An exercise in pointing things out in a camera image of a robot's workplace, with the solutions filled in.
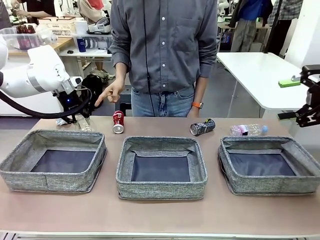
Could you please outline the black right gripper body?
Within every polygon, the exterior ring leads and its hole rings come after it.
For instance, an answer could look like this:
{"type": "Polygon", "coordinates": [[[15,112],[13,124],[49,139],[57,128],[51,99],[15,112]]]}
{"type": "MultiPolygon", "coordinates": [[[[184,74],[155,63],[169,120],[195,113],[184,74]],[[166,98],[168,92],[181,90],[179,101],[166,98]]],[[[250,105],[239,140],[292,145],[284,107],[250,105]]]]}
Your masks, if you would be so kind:
{"type": "Polygon", "coordinates": [[[320,86],[317,84],[312,85],[307,90],[306,97],[307,105],[319,105],[320,104],[320,86]]]}

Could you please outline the person's right hand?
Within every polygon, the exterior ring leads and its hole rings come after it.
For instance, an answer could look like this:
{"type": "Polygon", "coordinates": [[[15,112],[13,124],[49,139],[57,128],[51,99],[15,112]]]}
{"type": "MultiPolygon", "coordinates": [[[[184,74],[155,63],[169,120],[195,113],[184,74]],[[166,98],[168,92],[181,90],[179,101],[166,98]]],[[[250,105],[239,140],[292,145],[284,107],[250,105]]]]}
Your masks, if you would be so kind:
{"type": "Polygon", "coordinates": [[[119,100],[120,93],[123,91],[124,87],[125,81],[116,79],[99,95],[94,106],[98,107],[104,100],[108,100],[110,103],[116,103],[119,100]]]}

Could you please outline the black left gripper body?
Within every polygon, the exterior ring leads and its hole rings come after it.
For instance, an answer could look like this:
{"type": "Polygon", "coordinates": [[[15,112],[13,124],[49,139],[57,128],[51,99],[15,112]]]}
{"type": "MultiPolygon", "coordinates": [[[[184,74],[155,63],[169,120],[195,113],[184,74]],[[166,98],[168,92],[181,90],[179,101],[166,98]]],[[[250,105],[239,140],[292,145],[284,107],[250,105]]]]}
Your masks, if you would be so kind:
{"type": "Polygon", "coordinates": [[[57,94],[57,99],[63,108],[63,112],[58,114],[61,118],[63,114],[79,115],[81,112],[88,112],[88,88],[75,89],[71,93],[65,91],[57,94]]]}

